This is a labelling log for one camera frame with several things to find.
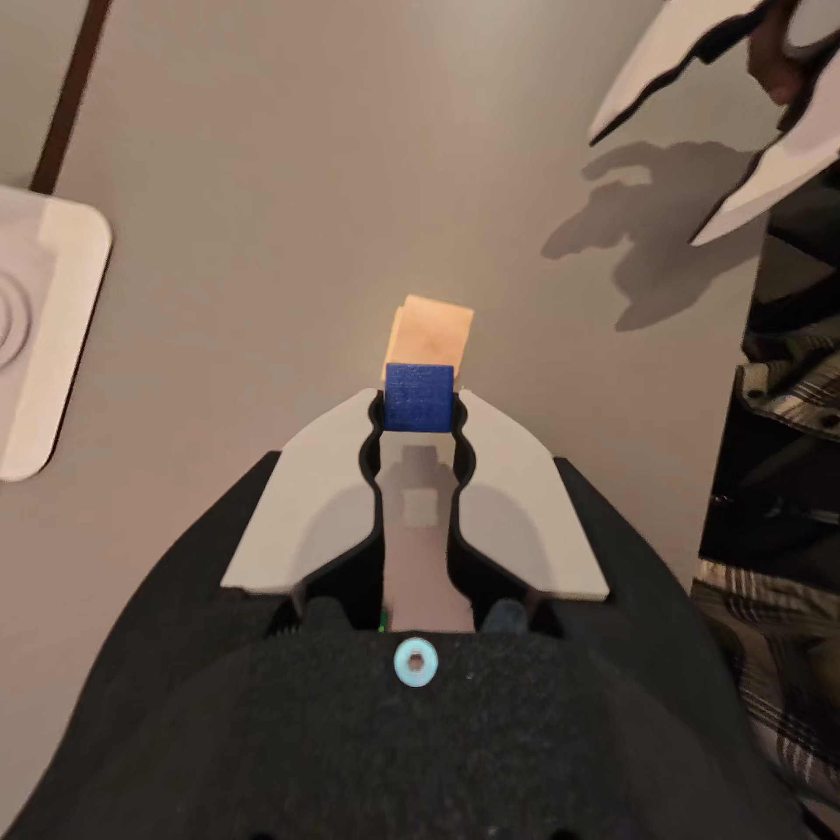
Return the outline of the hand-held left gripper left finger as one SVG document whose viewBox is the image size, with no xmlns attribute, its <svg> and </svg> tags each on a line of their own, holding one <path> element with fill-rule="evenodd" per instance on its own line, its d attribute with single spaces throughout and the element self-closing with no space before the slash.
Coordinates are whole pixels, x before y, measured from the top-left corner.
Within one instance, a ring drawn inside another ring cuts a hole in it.
<svg viewBox="0 0 840 840">
<path fill-rule="evenodd" d="M 305 426 L 282 449 L 220 581 L 229 590 L 289 595 L 341 563 L 378 552 L 376 466 L 380 393 L 364 388 Z"/>
</svg>

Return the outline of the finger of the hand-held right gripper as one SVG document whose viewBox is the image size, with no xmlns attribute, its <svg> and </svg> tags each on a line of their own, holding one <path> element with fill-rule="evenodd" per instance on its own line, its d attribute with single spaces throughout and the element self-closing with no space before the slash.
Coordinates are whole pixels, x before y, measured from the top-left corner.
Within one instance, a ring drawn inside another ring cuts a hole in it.
<svg viewBox="0 0 840 840">
<path fill-rule="evenodd" d="M 749 224 L 838 160 L 839 54 L 814 79 L 800 118 L 754 159 L 691 239 L 703 246 Z"/>
<path fill-rule="evenodd" d="M 766 1 L 667 1 L 618 71 L 589 128 L 600 143 L 698 60 L 716 61 L 762 22 Z"/>
</svg>

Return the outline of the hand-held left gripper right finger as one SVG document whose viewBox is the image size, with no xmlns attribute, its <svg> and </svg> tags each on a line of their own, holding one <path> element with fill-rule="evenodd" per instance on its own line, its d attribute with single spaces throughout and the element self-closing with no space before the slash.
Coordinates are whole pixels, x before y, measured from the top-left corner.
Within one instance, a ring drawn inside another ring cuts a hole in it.
<svg viewBox="0 0 840 840">
<path fill-rule="evenodd" d="M 455 588 L 469 601 L 604 601 L 610 588 L 550 451 L 466 388 L 454 408 L 448 576 Z"/>
</svg>

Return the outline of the blue wooden cube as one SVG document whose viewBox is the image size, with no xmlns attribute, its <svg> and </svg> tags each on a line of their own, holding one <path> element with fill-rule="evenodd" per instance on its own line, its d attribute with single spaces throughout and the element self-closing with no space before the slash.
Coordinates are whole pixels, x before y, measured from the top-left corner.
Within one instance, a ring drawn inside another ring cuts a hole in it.
<svg viewBox="0 0 840 840">
<path fill-rule="evenodd" d="M 383 398 L 386 432 L 450 434 L 455 368 L 448 364 L 387 363 Z"/>
</svg>

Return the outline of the large plain wooden cube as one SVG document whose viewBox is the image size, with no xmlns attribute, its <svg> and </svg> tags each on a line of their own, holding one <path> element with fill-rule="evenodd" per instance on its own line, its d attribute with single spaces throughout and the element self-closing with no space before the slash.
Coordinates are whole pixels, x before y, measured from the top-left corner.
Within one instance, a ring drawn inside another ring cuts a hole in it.
<svg viewBox="0 0 840 840">
<path fill-rule="evenodd" d="M 397 334 L 400 328 L 400 322 L 403 315 L 403 306 L 398 306 L 395 310 L 395 315 L 392 321 L 391 330 L 388 337 L 388 342 L 385 351 L 385 357 L 381 368 L 381 382 L 384 383 L 386 377 L 386 366 L 392 362 L 394 346 L 396 343 Z"/>
</svg>

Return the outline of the medium plain wooden cube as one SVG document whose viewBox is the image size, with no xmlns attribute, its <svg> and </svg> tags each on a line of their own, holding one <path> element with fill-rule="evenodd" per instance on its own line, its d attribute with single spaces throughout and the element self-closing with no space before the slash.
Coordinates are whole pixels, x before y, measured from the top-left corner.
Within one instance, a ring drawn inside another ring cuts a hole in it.
<svg viewBox="0 0 840 840">
<path fill-rule="evenodd" d="M 475 311 L 417 295 L 404 300 L 392 362 L 448 364 L 458 381 Z"/>
</svg>

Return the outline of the person's right hand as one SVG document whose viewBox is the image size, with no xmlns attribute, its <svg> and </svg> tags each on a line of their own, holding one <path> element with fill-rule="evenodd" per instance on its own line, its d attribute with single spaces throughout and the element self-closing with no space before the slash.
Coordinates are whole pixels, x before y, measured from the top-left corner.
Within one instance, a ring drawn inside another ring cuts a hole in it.
<svg viewBox="0 0 840 840">
<path fill-rule="evenodd" d="M 813 60 L 792 59 L 783 49 L 791 16 L 799 5 L 799 1 L 773 2 L 749 41 L 749 74 L 779 107 L 792 105 L 816 74 Z"/>
</svg>

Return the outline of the white document stand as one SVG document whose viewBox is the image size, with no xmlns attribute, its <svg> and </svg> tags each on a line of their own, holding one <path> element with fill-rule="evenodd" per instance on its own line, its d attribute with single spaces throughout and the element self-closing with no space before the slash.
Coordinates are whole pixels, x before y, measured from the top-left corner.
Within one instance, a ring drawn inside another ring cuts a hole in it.
<svg viewBox="0 0 840 840">
<path fill-rule="evenodd" d="M 96 208 L 1 187 L 1 481 L 52 457 L 112 249 Z"/>
</svg>

